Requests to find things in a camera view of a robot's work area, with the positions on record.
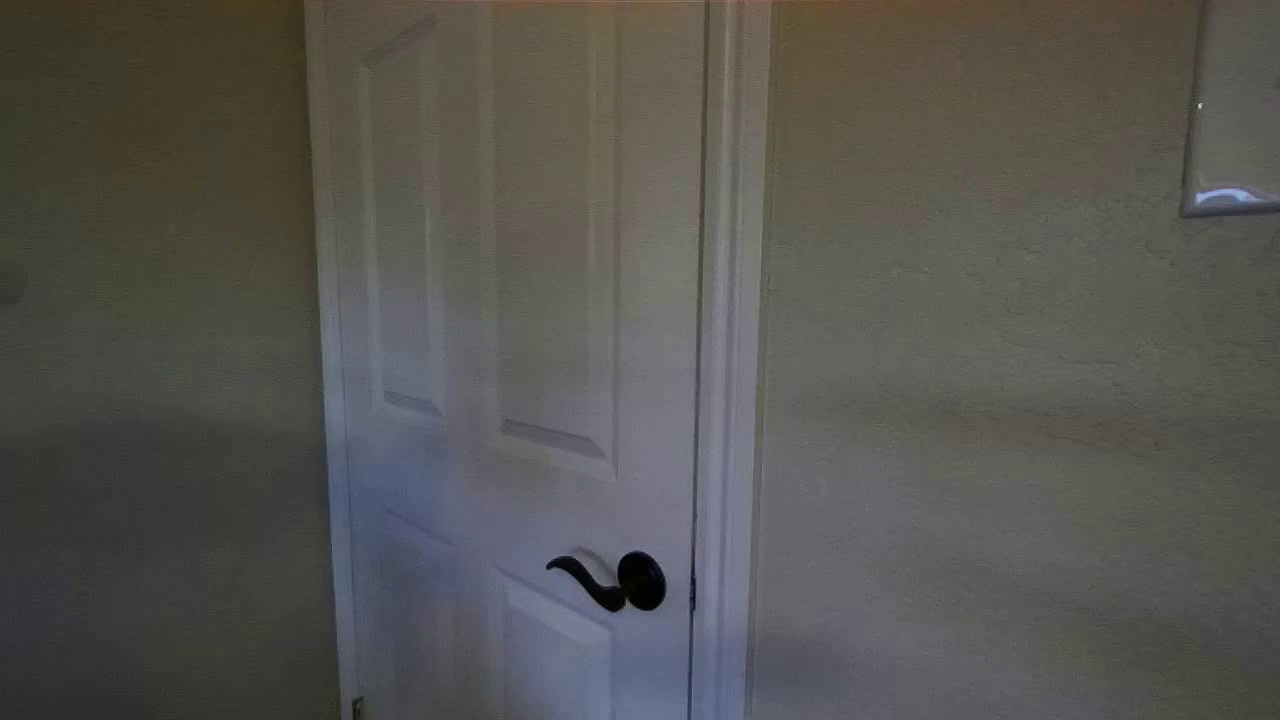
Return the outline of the white panel door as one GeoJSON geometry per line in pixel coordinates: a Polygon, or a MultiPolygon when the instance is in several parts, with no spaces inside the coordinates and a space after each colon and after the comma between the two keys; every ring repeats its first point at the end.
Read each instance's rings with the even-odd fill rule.
{"type": "Polygon", "coordinates": [[[703,20],[305,0],[345,720],[687,720],[703,20]]]}

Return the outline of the black lever door handle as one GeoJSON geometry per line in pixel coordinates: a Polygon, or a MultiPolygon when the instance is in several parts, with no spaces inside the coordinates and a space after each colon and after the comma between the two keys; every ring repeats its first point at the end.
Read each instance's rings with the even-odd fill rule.
{"type": "Polygon", "coordinates": [[[669,575],[647,552],[620,555],[611,583],[599,583],[575,555],[551,555],[550,571],[571,575],[603,614],[658,614],[669,602],[669,575]]]}

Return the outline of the white door frame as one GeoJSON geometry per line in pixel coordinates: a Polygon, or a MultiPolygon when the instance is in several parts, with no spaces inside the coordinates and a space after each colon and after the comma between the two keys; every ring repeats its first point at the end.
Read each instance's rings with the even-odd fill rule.
{"type": "Polygon", "coordinates": [[[772,13],[707,0],[693,720],[747,720],[772,13]]]}

